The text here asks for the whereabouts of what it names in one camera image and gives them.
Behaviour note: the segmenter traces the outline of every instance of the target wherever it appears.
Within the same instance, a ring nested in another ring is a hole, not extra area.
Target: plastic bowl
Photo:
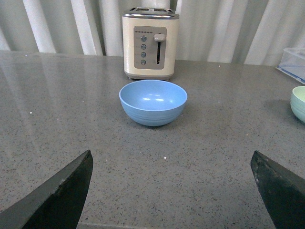
[[[159,126],[175,120],[187,100],[186,91],[161,80],[140,80],[125,85],[119,93],[126,114],[137,123]]]
[[[303,123],[305,123],[305,86],[295,87],[290,98],[291,110]]]

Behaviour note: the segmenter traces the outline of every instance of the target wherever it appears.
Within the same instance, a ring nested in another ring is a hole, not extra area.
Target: white curtain
[[[123,55],[122,12],[180,15],[176,59],[276,66],[305,48],[305,0],[0,0],[0,50]]]

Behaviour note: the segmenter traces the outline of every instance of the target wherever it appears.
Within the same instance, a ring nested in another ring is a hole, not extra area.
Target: gray countertop
[[[250,160],[259,150],[305,177],[289,104],[301,84],[268,66],[176,61],[184,111],[146,127],[121,107],[130,82],[122,57],[0,52],[0,211],[90,149],[80,225],[274,228]]]

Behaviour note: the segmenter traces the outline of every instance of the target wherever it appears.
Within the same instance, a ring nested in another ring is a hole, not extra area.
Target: cream toaster
[[[124,71],[130,79],[168,80],[174,73],[179,15],[132,8],[122,15]]]

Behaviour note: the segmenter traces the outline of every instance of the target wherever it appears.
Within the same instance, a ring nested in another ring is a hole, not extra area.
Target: light green bowl
[[[295,87],[292,90],[290,106],[295,116],[305,123],[305,86]]]

